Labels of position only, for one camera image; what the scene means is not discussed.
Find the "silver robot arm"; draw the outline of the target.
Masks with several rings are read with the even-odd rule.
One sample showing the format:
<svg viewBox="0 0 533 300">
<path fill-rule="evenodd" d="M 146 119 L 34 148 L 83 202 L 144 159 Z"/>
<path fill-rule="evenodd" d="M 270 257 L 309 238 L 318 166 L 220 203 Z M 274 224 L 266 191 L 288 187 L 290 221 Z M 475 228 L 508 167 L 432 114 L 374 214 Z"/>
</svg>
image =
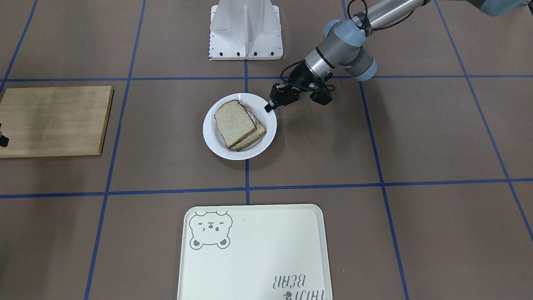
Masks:
<svg viewBox="0 0 533 300">
<path fill-rule="evenodd" d="M 374 32 L 389 29 L 407 20 L 426 0 L 381 0 L 353 14 L 346 5 L 348 17 L 332 20 L 325 25 L 323 41 L 304 59 L 286 67 L 288 78 L 280 74 L 281 83 L 275 83 L 265 111 L 293 104 L 301 93 L 310 93 L 317 104 L 327 105 L 332 101 L 335 87 L 327 84 L 335 68 L 341 67 L 351 78 L 363 82 L 377 72 L 376 59 L 366 51 L 364 43 Z"/>
</svg>

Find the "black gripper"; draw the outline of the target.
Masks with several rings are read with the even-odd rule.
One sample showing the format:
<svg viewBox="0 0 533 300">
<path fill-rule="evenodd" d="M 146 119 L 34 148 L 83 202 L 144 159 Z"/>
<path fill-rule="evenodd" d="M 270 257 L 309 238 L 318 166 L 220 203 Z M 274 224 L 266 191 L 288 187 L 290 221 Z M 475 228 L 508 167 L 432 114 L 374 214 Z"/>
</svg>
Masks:
<svg viewBox="0 0 533 300">
<path fill-rule="evenodd" d="M 282 83 L 275 83 L 271 88 L 270 104 L 264 107 L 267 113 L 298 101 L 300 93 L 325 89 L 325 80 L 316 76 L 304 60 L 286 67 L 280 74 L 280 79 Z"/>
</svg>

